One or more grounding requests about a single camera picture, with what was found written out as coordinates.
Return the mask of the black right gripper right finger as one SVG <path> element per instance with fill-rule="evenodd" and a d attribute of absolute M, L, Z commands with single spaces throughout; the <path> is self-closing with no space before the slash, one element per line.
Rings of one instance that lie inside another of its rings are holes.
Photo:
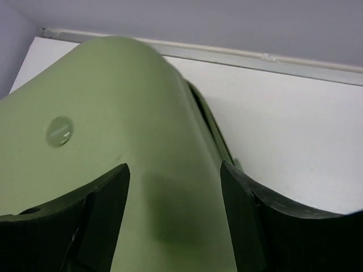
<path fill-rule="evenodd" d="M 238 271 L 361 271 L 362 212 L 316 209 L 229 162 L 221 187 Z"/>

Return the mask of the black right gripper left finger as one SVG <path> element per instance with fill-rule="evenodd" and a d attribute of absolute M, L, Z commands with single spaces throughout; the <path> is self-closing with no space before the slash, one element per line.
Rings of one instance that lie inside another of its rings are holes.
<path fill-rule="evenodd" d="M 130 183 L 127 164 L 18 215 L 1 216 L 1 271 L 110 271 Z"/>

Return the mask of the green hard-shell suitcase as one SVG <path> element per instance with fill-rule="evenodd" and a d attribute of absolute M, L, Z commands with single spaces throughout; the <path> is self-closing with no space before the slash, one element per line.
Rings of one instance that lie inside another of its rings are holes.
<path fill-rule="evenodd" d="M 1 100 L 1 214 L 119 164 L 129 193 L 112 271 L 235 271 L 220 167 L 198 91 L 152 47 L 79 44 Z"/>

